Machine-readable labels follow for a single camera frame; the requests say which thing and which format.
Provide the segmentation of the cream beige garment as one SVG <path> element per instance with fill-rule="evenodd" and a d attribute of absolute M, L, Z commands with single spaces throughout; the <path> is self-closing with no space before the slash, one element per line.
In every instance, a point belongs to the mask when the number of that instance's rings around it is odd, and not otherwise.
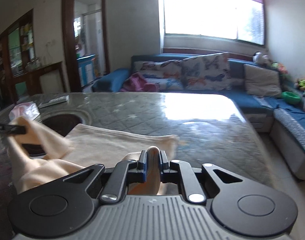
<path fill-rule="evenodd" d="M 78 124 L 63 137 L 47 126 L 20 116 L 11 122 L 26 128 L 23 135 L 11 135 L 8 155 L 12 182 L 17 193 L 46 184 L 94 164 L 114 167 L 122 160 L 138 160 L 148 152 L 148 176 L 144 183 L 131 183 L 129 194 L 163 194 L 158 153 L 174 159 L 178 135 L 148 136 Z"/>

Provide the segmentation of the pink tissue pack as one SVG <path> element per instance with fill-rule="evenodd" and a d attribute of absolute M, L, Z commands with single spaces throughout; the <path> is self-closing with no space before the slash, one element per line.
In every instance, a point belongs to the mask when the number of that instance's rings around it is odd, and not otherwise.
<path fill-rule="evenodd" d="M 16 105 L 9 113 L 10 121 L 23 116 L 28 120 L 34 120 L 40 115 L 39 109 L 34 102 L 24 102 Z"/>

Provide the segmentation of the grey quilted star table cover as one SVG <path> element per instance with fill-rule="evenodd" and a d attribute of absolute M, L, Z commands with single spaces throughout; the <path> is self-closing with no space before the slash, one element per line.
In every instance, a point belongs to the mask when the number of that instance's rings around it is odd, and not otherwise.
<path fill-rule="evenodd" d="M 193 167 L 212 163 L 275 185 L 268 153 L 234 101 L 185 93 L 72 93 L 36 118 L 66 137 L 78 124 L 148 136 L 178 135 L 174 159 Z"/>

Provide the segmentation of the dark wooden side table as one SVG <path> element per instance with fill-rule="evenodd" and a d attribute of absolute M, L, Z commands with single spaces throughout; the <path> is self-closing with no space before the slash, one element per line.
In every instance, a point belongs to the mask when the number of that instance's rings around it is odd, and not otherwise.
<path fill-rule="evenodd" d="M 62 62 L 28 72 L 26 85 L 29 95 L 66 92 Z"/>

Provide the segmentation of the remote control on table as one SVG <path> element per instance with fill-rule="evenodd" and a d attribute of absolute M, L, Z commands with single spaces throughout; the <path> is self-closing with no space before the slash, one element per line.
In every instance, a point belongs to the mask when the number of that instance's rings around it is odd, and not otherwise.
<path fill-rule="evenodd" d="M 45 108 L 45 107 L 50 107 L 50 106 L 53 106 L 53 105 L 58 105 L 58 104 L 61 104 L 61 103 L 65 103 L 65 102 L 68 102 L 68 101 L 69 101 L 69 96 L 68 95 L 61 96 L 61 97 L 58 97 L 58 98 L 55 98 L 55 99 L 51 99 L 49 101 L 44 101 L 38 107 L 39 108 Z"/>

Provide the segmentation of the dark wooden display cabinet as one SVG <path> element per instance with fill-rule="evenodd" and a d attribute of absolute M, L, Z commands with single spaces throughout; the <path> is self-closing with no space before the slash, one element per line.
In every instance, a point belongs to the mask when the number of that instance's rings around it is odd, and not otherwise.
<path fill-rule="evenodd" d="M 12 23 L 0 35 L 0 101 L 3 105 L 18 98 L 14 77 L 27 72 L 35 59 L 33 10 Z"/>

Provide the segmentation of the pink cloth on sofa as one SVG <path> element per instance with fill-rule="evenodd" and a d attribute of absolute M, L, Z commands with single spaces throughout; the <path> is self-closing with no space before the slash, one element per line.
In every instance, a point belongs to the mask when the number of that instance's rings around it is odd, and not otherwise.
<path fill-rule="evenodd" d="M 132 74 L 123 83 L 121 92 L 159 92 L 159 86 L 149 83 L 140 73 Z"/>

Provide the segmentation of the small butterfly print cushion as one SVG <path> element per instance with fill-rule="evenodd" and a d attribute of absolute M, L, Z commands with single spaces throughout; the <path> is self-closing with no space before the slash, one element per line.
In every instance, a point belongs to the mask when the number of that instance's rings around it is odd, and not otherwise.
<path fill-rule="evenodd" d="M 179 61 L 136 61 L 134 72 L 139 72 L 148 83 L 158 85 L 160 91 L 184 89 Z"/>

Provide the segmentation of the large butterfly print cushion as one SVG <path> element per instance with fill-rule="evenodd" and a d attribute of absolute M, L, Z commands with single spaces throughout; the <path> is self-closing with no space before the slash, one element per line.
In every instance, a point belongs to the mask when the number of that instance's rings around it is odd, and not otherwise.
<path fill-rule="evenodd" d="M 183 84 L 186 90 L 230 90 L 229 53 L 189 57 L 182 61 Z"/>

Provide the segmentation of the blue white box in doorway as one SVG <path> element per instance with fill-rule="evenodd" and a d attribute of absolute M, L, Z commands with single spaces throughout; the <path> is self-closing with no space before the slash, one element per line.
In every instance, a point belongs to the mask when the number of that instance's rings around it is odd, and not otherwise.
<path fill-rule="evenodd" d="M 95 57 L 95 54 L 92 54 L 77 59 L 81 87 L 88 85 L 96 79 Z"/>

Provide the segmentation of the grey plain cushion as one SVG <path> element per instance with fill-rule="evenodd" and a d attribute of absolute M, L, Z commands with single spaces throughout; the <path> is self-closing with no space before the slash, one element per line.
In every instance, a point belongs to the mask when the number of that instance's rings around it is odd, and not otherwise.
<path fill-rule="evenodd" d="M 274 70 L 244 64 L 245 90 L 249 95 L 280 98 L 279 73 Z"/>

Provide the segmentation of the blue corner sofa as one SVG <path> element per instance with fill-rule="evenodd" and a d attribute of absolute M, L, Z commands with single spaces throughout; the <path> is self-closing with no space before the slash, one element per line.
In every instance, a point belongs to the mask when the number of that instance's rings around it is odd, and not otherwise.
<path fill-rule="evenodd" d="M 188 57 L 188 54 L 133 56 L 130 68 L 121 68 L 101 77 L 91 89 L 93 92 L 120 92 L 139 63 L 162 63 Z M 249 61 L 229 59 L 232 88 L 219 94 L 234 101 L 258 132 L 268 133 L 291 172 L 305 180 L 305 112 L 300 105 L 290 105 L 283 99 L 248 94 L 244 66 L 250 64 Z"/>

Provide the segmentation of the green plastic bowl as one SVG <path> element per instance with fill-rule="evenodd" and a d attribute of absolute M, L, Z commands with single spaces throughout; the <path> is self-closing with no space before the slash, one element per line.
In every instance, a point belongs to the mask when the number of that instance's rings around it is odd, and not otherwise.
<path fill-rule="evenodd" d="M 285 91 L 281 94 L 283 100 L 290 105 L 297 105 L 301 102 L 301 97 L 293 92 Z"/>

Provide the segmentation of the white plush toy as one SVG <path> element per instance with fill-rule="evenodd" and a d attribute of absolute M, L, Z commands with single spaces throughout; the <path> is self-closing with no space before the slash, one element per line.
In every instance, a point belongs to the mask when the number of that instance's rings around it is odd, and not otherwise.
<path fill-rule="evenodd" d="M 271 63 L 268 55 L 265 55 L 260 51 L 253 55 L 253 62 L 260 65 L 268 65 Z"/>

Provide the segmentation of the colourful toy pile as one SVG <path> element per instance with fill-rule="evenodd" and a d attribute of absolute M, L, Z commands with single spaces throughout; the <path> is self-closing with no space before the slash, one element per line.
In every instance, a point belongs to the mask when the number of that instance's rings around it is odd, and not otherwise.
<path fill-rule="evenodd" d="M 305 91 L 305 78 L 293 80 L 290 76 L 287 68 L 278 62 L 274 62 L 271 64 L 271 67 L 276 69 L 281 76 L 281 83 L 284 85 L 293 85 L 293 87 L 300 91 Z"/>

